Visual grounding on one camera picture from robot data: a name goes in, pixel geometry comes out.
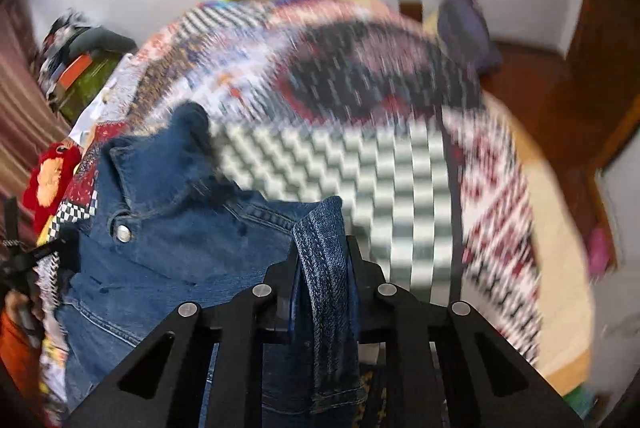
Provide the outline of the orange left sleeve forearm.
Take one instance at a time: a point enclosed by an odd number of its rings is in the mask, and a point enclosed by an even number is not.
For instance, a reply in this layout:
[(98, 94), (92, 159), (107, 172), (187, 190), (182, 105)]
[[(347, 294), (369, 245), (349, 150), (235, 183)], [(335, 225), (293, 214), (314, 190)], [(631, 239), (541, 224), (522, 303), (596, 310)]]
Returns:
[(1, 315), (1, 360), (29, 409), (43, 420), (39, 388), (40, 350), (32, 347), (28, 337), (6, 311)]

